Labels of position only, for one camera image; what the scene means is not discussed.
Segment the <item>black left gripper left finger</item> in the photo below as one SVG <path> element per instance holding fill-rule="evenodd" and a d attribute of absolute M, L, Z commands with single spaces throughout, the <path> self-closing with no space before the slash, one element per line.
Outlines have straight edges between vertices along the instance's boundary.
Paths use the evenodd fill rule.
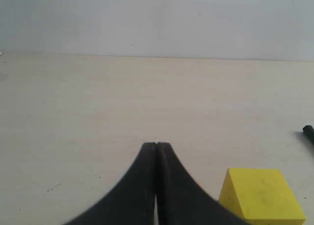
<path fill-rule="evenodd" d="M 157 144 L 144 143 L 120 181 L 68 225 L 152 225 L 156 195 Z"/>

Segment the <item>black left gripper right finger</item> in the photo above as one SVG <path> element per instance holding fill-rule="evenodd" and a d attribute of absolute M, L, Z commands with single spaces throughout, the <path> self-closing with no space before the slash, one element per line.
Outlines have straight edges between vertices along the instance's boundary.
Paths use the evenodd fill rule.
<path fill-rule="evenodd" d="M 157 143 L 156 184 L 160 225 L 247 224 L 194 181 L 167 142 Z"/>

